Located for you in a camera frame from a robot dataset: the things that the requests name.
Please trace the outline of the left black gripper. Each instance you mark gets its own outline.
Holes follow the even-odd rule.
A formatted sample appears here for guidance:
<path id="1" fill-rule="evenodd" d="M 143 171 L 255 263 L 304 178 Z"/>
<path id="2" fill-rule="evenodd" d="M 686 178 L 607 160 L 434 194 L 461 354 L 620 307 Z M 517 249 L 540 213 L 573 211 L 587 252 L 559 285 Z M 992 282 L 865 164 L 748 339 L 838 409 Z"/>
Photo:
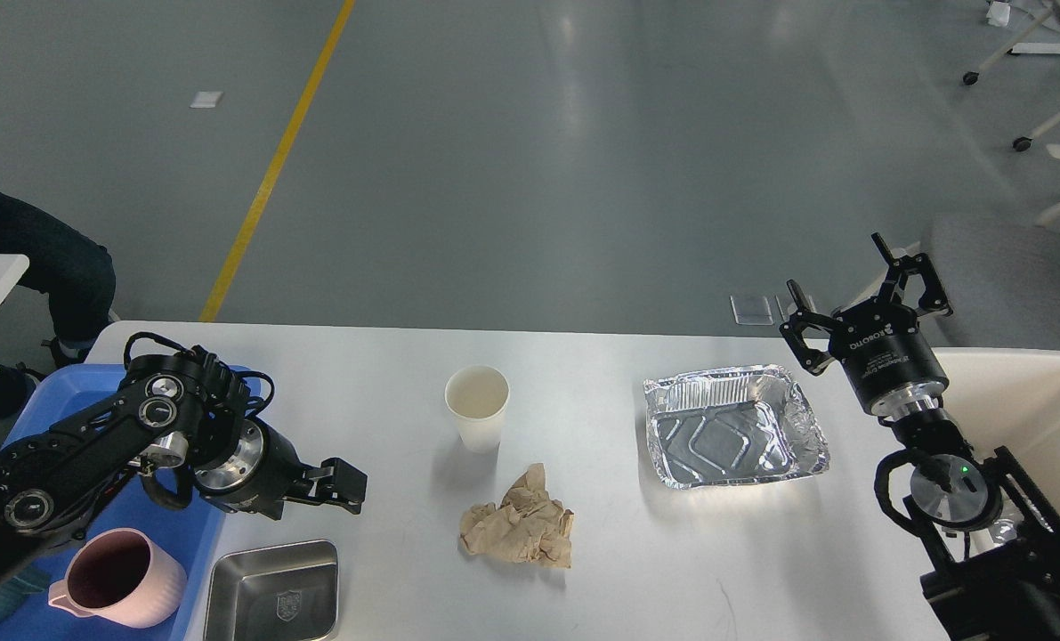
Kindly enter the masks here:
<path id="1" fill-rule="evenodd" d="M 289 500 L 361 515 L 369 477 L 341 458 L 310 467 L 273 427 L 261 419 L 245 419 L 234 451 L 215 467 L 193 471 L 193 482 L 206 502 L 227 514 L 258 514 L 278 521 Z"/>

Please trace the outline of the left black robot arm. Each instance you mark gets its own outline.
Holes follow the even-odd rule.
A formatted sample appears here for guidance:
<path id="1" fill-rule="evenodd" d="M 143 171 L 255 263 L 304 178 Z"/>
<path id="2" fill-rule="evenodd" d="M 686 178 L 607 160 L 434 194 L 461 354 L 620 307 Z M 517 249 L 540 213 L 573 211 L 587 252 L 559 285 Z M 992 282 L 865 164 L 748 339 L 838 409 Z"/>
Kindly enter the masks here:
<path id="1" fill-rule="evenodd" d="M 137 475 L 163 508 L 200 496 L 225 514 L 273 521 L 288 502 L 361 512 L 364 471 L 341 458 L 310 466 L 262 420 L 272 398 L 249 382 L 271 382 L 269 375 L 152 332 L 128 342 L 143 339 L 165 351 L 124 353 L 113 394 L 0 448 L 0 587 L 38 557 L 84 540 Z M 167 467 L 180 484 L 173 492 L 152 479 Z"/>

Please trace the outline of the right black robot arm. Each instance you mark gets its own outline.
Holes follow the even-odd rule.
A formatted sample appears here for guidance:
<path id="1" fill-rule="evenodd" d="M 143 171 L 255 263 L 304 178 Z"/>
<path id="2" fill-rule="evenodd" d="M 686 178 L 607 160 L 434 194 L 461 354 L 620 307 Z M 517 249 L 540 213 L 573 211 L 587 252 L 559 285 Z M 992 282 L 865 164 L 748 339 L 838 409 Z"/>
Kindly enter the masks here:
<path id="1" fill-rule="evenodd" d="M 946 410 L 946 372 L 921 318 L 952 311 L 926 253 L 896 255 L 872 234 L 886 272 L 874 295 L 823 315 L 797 281 L 781 336 L 819 375 L 838 362 L 864 413 L 900 449 L 874 471 L 874 498 L 931 560 L 921 592 L 951 640 L 1060 640 L 1060 515 L 999 447 L 979 459 Z"/>

